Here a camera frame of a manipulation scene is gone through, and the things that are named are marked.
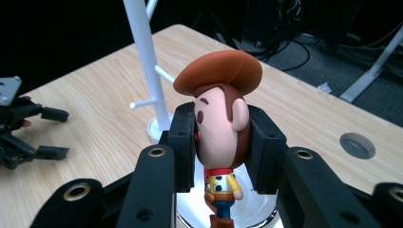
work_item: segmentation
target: table surface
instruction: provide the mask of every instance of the table surface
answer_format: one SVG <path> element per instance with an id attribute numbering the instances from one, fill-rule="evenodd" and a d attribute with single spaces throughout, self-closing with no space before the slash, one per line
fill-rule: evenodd
<path id="1" fill-rule="evenodd" d="M 184 26 L 153 35 L 159 66 L 172 76 L 191 61 L 230 47 Z M 372 193 L 382 181 L 403 182 L 403 128 L 326 94 L 273 67 L 262 64 L 260 86 L 245 100 L 262 108 L 288 139 L 319 153 L 347 184 Z M 163 80 L 169 112 L 193 101 Z M 33 125 L 13 134 L 33 147 L 69 147 L 62 161 L 33 161 L 15 170 L 0 167 L 0 227 L 29 227 L 53 192 L 68 181 L 92 178 L 104 186 L 132 172 L 139 153 L 150 145 L 151 106 L 130 109 L 147 100 L 147 85 L 135 45 L 77 69 L 28 95 L 44 106 L 70 113 L 66 123 L 29 118 Z M 339 143 L 345 133 L 370 140 L 375 156 L 357 159 Z"/>

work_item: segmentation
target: screw hole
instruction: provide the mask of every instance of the screw hole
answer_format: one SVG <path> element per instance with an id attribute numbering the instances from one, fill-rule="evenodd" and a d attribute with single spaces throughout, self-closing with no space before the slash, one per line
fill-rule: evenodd
<path id="1" fill-rule="evenodd" d="M 304 150 L 298 150 L 295 153 L 300 159 L 304 160 L 311 160 L 314 157 L 310 152 Z"/>
<path id="2" fill-rule="evenodd" d="M 393 187 L 389 189 L 389 194 L 396 200 L 403 202 L 403 189 L 398 187 Z"/>
<path id="3" fill-rule="evenodd" d="M 165 150 L 162 148 L 155 148 L 150 151 L 148 151 L 148 155 L 151 157 L 160 157 L 165 154 Z"/>
<path id="4" fill-rule="evenodd" d="M 66 201 L 80 200 L 88 195 L 90 189 L 91 187 L 85 182 L 74 184 L 65 192 L 63 199 Z"/>

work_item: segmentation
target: figurine head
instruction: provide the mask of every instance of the figurine head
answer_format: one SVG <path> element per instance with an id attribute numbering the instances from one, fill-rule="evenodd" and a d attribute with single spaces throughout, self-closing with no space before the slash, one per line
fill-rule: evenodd
<path id="1" fill-rule="evenodd" d="M 196 98 L 196 149 L 206 168 L 236 168 L 244 162 L 250 124 L 243 96 L 260 80 L 259 61 L 239 50 L 204 55 L 175 80 L 175 90 Z"/>

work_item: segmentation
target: white pole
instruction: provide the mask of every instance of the white pole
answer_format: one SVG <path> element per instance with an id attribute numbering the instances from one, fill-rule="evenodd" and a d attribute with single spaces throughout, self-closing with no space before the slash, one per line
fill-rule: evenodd
<path id="1" fill-rule="evenodd" d="M 145 8 L 147 12 L 148 21 L 151 20 L 152 14 L 154 14 L 154 9 L 157 7 L 158 0 L 148 0 L 147 7 Z"/>
<path id="2" fill-rule="evenodd" d="M 155 71 L 157 58 L 152 43 L 151 29 L 145 11 L 144 0 L 124 0 L 124 4 L 151 100 L 155 101 L 154 110 L 158 127 L 161 131 L 169 130 L 169 115 L 166 109 L 161 78 Z"/>
<path id="3" fill-rule="evenodd" d="M 394 36 L 392 41 L 386 46 L 382 54 L 376 60 L 374 65 L 364 73 L 358 80 L 355 81 L 343 94 L 340 99 L 346 102 L 353 102 L 382 72 L 382 67 L 393 53 L 394 49 L 403 41 L 403 26 Z"/>

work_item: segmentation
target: brown cowboy hat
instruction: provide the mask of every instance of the brown cowboy hat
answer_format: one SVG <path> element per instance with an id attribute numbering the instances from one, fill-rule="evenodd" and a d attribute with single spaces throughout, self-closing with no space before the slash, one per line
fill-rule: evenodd
<path id="1" fill-rule="evenodd" d="M 174 89 L 182 95 L 195 96 L 201 86 L 229 84 L 244 96 L 260 84 L 260 62 L 241 50 L 212 52 L 190 63 L 175 79 Z"/>

